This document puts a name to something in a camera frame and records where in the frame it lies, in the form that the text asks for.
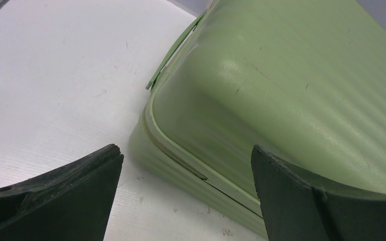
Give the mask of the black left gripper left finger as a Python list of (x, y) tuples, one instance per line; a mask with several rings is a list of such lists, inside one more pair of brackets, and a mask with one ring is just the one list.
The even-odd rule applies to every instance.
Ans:
[(0, 188), (0, 240), (103, 240), (123, 160), (109, 144)]

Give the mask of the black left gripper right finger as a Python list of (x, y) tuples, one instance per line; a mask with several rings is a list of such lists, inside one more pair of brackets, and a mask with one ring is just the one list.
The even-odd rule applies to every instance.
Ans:
[(386, 194), (333, 181), (259, 145), (251, 168), (269, 240), (386, 240)]

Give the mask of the green suitcase with blue lining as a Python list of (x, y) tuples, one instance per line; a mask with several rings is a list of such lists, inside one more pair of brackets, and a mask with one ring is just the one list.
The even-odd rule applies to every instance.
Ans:
[(386, 31), (356, 1), (212, 1), (147, 89), (133, 158), (262, 238), (256, 145), (386, 194)]

